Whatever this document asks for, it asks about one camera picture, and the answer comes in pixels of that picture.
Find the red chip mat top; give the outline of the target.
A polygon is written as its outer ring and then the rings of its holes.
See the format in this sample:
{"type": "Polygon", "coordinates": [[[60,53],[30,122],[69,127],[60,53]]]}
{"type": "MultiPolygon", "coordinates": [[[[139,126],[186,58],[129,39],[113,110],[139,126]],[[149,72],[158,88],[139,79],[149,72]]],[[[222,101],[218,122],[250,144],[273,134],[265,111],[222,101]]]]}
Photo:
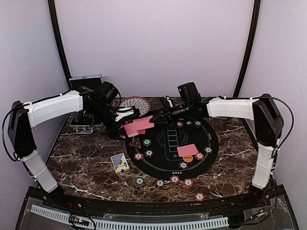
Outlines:
{"type": "Polygon", "coordinates": [[[177,126],[178,126],[178,127],[183,127],[183,126],[184,126],[184,123],[181,122],[181,121],[178,121],[178,122],[177,122],[177,126]]]}

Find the red chip mat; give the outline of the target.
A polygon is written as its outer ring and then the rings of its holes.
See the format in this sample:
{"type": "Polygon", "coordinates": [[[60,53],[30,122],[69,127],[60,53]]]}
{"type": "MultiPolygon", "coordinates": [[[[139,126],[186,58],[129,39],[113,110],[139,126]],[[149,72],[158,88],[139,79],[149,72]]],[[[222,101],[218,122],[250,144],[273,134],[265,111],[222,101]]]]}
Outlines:
{"type": "Polygon", "coordinates": [[[181,121],[178,121],[178,122],[177,122],[177,126],[178,126],[178,127],[183,127],[183,126],[184,126],[184,123],[181,122],[181,121]]]}
{"type": "Polygon", "coordinates": [[[143,158],[144,158],[144,155],[142,153],[136,153],[136,154],[134,154],[134,158],[137,161],[142,161],[143,158]]]}
{"type": "Polygon", "coordinates": [[[202,154],[201,152],[197,153],[195,155],[195,159],[198,160],[198,161],[201,161],[204,159],[204,154],[202,154]]]}

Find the orange big blind button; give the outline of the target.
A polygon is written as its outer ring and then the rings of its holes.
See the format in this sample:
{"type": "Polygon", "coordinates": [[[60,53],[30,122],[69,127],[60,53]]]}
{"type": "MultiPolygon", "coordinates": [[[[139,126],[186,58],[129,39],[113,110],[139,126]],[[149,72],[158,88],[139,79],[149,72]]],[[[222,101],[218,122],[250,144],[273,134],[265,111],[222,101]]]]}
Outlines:
{"type": "Polygon", "coordinates": [[[187,163],[192,162],[193,159],[194,159],[193,156],[184,156],[184,157],[182,158],[182,160],[183,160],[184,162],[187,162],[187,163]]]}

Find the black chip mat front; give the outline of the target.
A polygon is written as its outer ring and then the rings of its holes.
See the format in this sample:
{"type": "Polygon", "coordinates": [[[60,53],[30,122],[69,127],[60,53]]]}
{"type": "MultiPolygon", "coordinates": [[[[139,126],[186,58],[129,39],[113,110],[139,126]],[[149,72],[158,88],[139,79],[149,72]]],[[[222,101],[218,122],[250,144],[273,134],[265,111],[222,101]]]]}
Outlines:
{"type": "Polygon", "coordinates": [[[181,169],[186,169],[186,168],[188,168],[188,164],[186,162],[182,161],[182,162],[179,163],[179,167],[181,169]]]}

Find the red playing card deck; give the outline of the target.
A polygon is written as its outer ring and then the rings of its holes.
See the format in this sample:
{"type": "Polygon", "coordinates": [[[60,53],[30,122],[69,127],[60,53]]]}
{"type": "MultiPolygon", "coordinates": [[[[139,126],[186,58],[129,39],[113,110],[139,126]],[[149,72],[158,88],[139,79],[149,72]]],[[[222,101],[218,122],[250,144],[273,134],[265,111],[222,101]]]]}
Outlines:
{"type": "Polygon", "coordinates": [[[136,129],[136,126],[133,123],[123,125],[119,128],[119,130],[125,130],[125,133],[129,138],[137,136],[139,134],[138,130],[136,129]]]}

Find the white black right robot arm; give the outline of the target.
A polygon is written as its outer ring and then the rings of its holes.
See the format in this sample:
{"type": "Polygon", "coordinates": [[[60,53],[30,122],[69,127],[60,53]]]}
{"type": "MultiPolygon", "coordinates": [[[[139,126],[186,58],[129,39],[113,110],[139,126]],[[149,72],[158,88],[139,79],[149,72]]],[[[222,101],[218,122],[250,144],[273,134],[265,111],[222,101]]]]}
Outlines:
{"type": "Polygon", "coordinates": [[[183,103],[174,105],[170,99],[163,97],[163,108],[156,111],[150,121],[154,124],[171,124],[185,115],[253,121],[258,156],[251,184],[257,189],[264,189],[275,169],[278,151],[285,142],[281,138],[284,119],[275,103],[281,99],[270,94],[249,98],[218,96],[202,99],[194,82],[178,86],[178,91],[183,103]]]}

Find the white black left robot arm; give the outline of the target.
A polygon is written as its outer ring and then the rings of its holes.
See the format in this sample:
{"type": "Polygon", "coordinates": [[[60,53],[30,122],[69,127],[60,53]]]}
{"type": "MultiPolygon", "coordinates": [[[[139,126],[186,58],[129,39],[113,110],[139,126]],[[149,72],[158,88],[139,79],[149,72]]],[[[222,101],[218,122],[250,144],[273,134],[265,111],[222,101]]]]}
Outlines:
{"type": "Polygon", "coordinates": [[[16,101],[8,112],[7,117],[10,119],[8,136],[14,150],[11,159],[23,162],[43,190],[50,193],[48,199],[57,209],[65,208],[68,199],[57,191],[59,184],[38,153],[32,128],[62,115],[87,110],[105,125],[111,138],[118,138],[122,119],[129,116],[132,111],[131,108],[111,106],[111,102],[118,94],[117,88],[105,81],[96,90],[79,86],[34,102],[16,101]]]}

